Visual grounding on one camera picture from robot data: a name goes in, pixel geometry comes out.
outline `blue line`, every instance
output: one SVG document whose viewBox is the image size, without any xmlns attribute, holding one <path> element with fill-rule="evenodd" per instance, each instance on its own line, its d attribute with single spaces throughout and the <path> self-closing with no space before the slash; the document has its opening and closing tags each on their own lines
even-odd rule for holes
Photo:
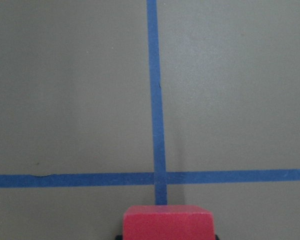
<svg viewBox="0 0 300 240">
<path fill-rule="evenodd" d="M 0 175 L 0 188 L 47 188 L 153 185 L 153 172 Z"/>
<path fill-rule="evenodd" d="M 167 204 L 167 172 L 165 154 L 164 116 L 160 86 L 160 56 L 157 1 L 147 0 L 149 73 L 152 110 L 155 204 Z"/>
<path fill-rule="evenodd" d="M 300 169 L 168 172 L 168 184 L 300 181 Z"/>
</svg>

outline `red object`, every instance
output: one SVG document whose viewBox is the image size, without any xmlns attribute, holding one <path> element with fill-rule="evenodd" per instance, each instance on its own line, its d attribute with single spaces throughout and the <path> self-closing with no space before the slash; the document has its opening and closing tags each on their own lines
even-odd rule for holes
<svg viewBox="0 0 300 240">
<path fill-rule="evenodd" d="M 140 205 L 123 216 L 123 240 L 215 240 L 210 211 L 194 205 Z"/>
</svg>

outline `red block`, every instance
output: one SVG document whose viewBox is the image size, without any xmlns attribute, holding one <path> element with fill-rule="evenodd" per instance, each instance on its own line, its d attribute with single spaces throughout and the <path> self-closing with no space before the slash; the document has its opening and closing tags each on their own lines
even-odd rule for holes
<svg viewBox="0 0 300 240">
<path fill-rule="evenodd" d="M 123 216 L 123 240 L 215 240 L 210 211 L 194 205 L 140 205 Z"/>
</svg>

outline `gray surface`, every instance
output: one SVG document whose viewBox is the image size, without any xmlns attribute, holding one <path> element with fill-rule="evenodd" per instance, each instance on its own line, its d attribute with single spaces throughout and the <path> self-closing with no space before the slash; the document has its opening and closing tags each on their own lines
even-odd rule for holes
<svg viewBox="0 0 300 240">
<path fill-rule="evenodd" d="M 153 186 L 0 189 L 0 240 L 114 240 Z"/>
<path fill-rule="evenodd" d="M 170 185 L 170 204 L 213 212 L 221 240 L 300 239 L 300 182 Z"/>
<path fill-rule="evenodd" d="M 0 1 L 0 174 L 153 171 L 146 2 Z"/>
<path fill-rule="evenodd" d="M 162 0 L 169 171 L 300 168 L 300 1 Z"/>
</svg>

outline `vertical blue tape strip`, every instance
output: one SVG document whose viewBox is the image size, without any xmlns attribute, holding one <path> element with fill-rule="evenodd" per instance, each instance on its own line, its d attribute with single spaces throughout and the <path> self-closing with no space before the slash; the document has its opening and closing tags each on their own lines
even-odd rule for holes
<svg viewBox="0 0 300 240">
<path fill-rule="evenodd" d="M 152 110 L 155 204 L 167 204 L 167 172 L 165 154 L 164 117 L 160 86 L 160 56 L 157 1 L 147 0 L 149 73 Z"/>
</svg>

